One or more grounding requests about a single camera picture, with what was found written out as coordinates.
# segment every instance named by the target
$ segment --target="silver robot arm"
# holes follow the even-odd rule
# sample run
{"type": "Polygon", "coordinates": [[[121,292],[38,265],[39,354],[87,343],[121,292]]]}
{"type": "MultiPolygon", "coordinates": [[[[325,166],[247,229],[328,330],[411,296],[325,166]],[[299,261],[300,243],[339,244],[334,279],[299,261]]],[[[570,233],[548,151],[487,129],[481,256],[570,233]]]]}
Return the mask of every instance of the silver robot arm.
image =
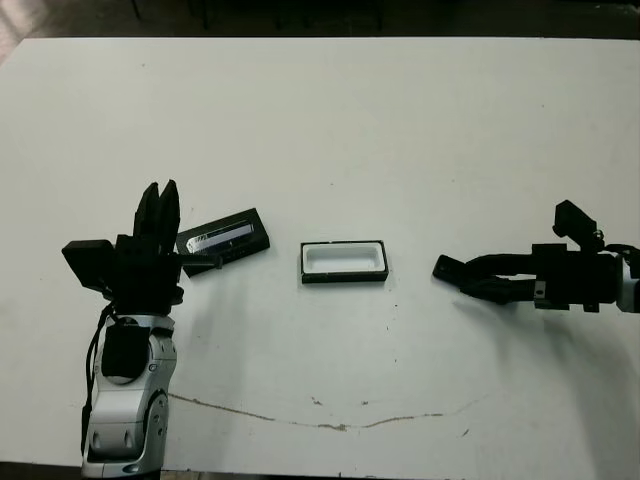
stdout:
{"type": "Polygon", "coordinates": [[[153,183],[142,195],[131,236],[118,235],[115,245],[72,241],[62,249],[82,286],[111,302],[100,315],[86,358],[81,422],[85,478],[159,477],[169,381],[176,367],[174,322],[168,315],[182,303],[180,272],[187,264],[222,266],[216,256],[175,253],[179,224],[175,182],[170,180],[162,194],[153,183]]]}
{"type": "MultiPolygon", "coordinates": [[[[83,452],[84,478],[152,476],[159,472],[169,417],[167,392],[176,366],[169,317],[131,315],[118,318],[121,328],[148,328],[148,352],[136,378],[103,374],[105,348],[94,363],[97,395],[83,452]]],[[[116,328],[110,320],[110,328],[116,328]]]]}

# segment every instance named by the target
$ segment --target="stain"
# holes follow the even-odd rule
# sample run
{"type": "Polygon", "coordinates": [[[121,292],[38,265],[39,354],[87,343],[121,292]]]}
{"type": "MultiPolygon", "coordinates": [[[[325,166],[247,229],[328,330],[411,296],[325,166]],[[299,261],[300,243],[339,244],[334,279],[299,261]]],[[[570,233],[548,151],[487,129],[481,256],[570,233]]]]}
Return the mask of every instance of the stain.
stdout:
{"type": "Polygon", "coordinates": [[[346,432],[347,426],[344,423],[340,425],[331,425],[330,423],[321,423],[316,425],[318,428],[330,428],[331,430],[335,430],[336,432],[346,432]]]}
{"type": "Polygon", "coordinates": [[[457,410],[453,410],[452,412],[449,412],[449,413],[446,413],[446,414],[445,413],[422,413],[422,414],[419,414],[419,415],[404,415],[404,416],[399,416],[399,417],[385,418],[384,420],[378,420],[377,422],[369,423],[367,425],[349,425],[349,424],[345,424],[345,423],[340,423],[338,425],[331,425],[329,423],[313,424],[313,423],[296,422],[294,420],[280,420],[280,419],[277,419],[277,418],[266,417],[264,415],[258,415],[256,413],[245,412],[243,410],[237,410],[235,408],[229,408],[229,407],[224,407],[222,405],[215,405],[213,403],[203,402],[201,400],[198,400],[197,398],[188,398],[188,397],[183,397],[182,395],[177,395],[175,393],[169,393],[169,397],[175,398],[176,400],[182,400],[183,402],[191,403],[193,405],[199,405],[201,407],[213,408],[215,410],[221,410],[221,411],[227,412],[227,413],[235,413],[237,415],[243,415],[245,417],[256,418],[258,420],[264,420],[264,421],[267,421],[267,422],[281,423],[281,424],[284,424],[284,425],[295,425],[295,426],[298,426],[298,427],[323,428],[323,429],[334,430],[336,432],[342,432],[342,433],[347,432],[350,429],[364,430],[364,429],[374,428],[374,427],[377,427],[379,425],[385,425],[387,423],[404,422],[404,421],[409,421],[409,420],[417,420],[417,419],[420,419],[420,418],[456,416],[456,415],[459,415],[460,413],[464,412],[468,408],[471,408],[476,403],[481,402],[482,400],[484,400],[488,396],[489,396],[489,394],[484,395],[484,396],[479,397],[479,398],[476,398],[475,400],[472,400],[472,401],[466,403],[465,405],[461,406],[457,410]]]}
{"type": "Polygon", "coordinates": [[[175,393],[170,393],[169,396],[173,397],[173,398],[175,398],[177,400],[182,400],[183,402],[193,403],[194,405],[200,405],[201,407],[215,408],[216,410],[222,410],[222,411],[228,412],[228,413],[236,413],[238,415],[244,415],[246,417],[257,418],[259,420],[266,420],[267,422],[275,422],[276,421],[275,418],[265,417],[264,415],[257,415],[255,413],[244,412],[242,410],[236,410],[235,408],[223,407],[222,405],[214,405],[212,403],[201,402],[197,398],[187,398],[187,397],[183,397],[181,395],[176,395],[175,393]]]}

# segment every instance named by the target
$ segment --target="black cable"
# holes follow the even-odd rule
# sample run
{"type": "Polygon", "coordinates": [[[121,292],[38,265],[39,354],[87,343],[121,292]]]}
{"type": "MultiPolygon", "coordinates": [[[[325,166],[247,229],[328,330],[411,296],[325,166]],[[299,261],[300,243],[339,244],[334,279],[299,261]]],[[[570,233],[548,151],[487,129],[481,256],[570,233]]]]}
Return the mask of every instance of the black cable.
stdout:
{"type": "Polygon", "coordinates": [[[89,428],[89,417],[91,416],[91,400],[93,396],[93,381],[95,379],[95,373],[93,372],[93,362],[95,360],[95,356],[98,351],[98,342],[100,340],[100,331],[104,327],[104,324],[107,322],[107,318],[113,314],[113,304],[111,302],[109,305],[104,307],[102,312],[100,313],[100,318],[98,319],[98,325],[96,327],[96,332],[93,334],[91,338],[91,342],[89,342],[89,349],[87,350],[87,357],[85,359],[85,378],[87,381],[87,400],[82,407],[82,438],[80,439],[80,452],[84,454],[84,445],[87,437],[87,430],[89,428]]]}

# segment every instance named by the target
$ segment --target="black object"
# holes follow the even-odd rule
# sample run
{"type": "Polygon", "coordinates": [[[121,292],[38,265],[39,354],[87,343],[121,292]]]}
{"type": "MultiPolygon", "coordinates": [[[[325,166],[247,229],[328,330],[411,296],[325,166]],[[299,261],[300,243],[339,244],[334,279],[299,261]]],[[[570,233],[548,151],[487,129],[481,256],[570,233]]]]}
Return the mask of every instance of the black object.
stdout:
{"type": "Polygon", "coordinates": [[[182,302],[182,265],[219,266],[215,256],[183,258],[173,252],[180,224],[178,189],[169,180],[162,195],[152,183],[136,211],[133,235],[108,240],[72,241],[62,249],[80,283],[113,300],[115,313],[168,315],[182,302]]]}
{"type": "MultiPolygon", "coordinates": [[[[181,258],[205,254],[215,256],[222,264],[230,263],[269,248],[269,235],[255,208],[236,213],[220,220],[180,232],[176,238],[181,258]]],[[[190,277],[205,272],[216,265],[185,264],[184,271],[190,277]]]]}
{"type": "Polygon", "coordinates": [[[107,328],[102,351],[102,374],[105,377],[138,378],[147,365],[150,332],[148,327],[124,322],[107,328]]]}
{"type": "Polygon", "coordinates": [[[567,251],[565,244],[538,244],[533,245],[531,255],[485,255],[467,263],[441,255],[433,276],[464,294],[498,304],[533,300],[536,308],[558,310],[578,304],[587,312],[598,312],[600,303],[617,300],[617,259],[598,252],[620,253],[631,267],[632,278],[640,276],[640,251],[626,245],[605,247],[596,222],[570,201],[556,206],[553,230],[573,239],[581,250],[567,251]],[[497,276],[518,274],[535,275],[535,280],[497,276]]]}
{"type": "Polygon", "coordinates": [[[384,249],[384,242],[382,240],[366,240],[366,241],[335,241],[335,242],[306,242],[300,244],[300,274],[302,276],[302,283],[340,283],[340,282],[384,282],[389,276],[389,266],[387,264],[387,254],[384,249]],[[369,244],[375,247],[376,258],[372,258],[373,262],[379,262],[375,268],[363,268],[363,269],[350,269],[347,268],[351,258],[361,256],[362,253],[358,253],[350,247],[356,247],[357,245],[369,244]],[[332,271],[319,271],[309,268],[309,261],[307,254],[305,254],[305,247],[314,246],[327,246],[326,252],[330,252],[335,246],[344,246],[344,249],[337,249],[337,256],[334,258],[336,264],[343,262],[345,268],[340,271],[332,269],[332,271]]]}

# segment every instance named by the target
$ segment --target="robotic hand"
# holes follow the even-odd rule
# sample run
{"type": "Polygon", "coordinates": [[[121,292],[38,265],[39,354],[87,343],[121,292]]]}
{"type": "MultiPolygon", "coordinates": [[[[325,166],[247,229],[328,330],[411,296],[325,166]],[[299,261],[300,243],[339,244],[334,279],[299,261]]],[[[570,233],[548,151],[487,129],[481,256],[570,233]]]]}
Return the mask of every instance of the robotic hand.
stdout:
{"type": "Polygon", "coordinates": [[[441,255],[433,276],[466,295],[497,304],[533,300],[536,308],[568,310],[583,305],[598,312],[600,303],[616,302],[624,312],[640,313],[640,250],[604,243],[597,224],[569,200],[556,206],[553,231],[568,236],[580,251],[566,244],[533,245],[531,255],[485,255],[467,263],[441,255]],[[511,280],[496,275],[535,275],[511,280]]]}
{"type": "Polygon", "coordinates": [[[83,240],[62,249],[82,286],[110,301],[86,358],[85,478],[159,478],[167,392],[176,366],[174,322],[168,315],[172,305],[182,303],[180,269],[187,264],[221,266],[219,257],[174,253],[179,224],[175,182],[170,180],[161,195],[153,183],[140,200],[132,236],[118,235],[115,247],[108,240],[83,240]]]}

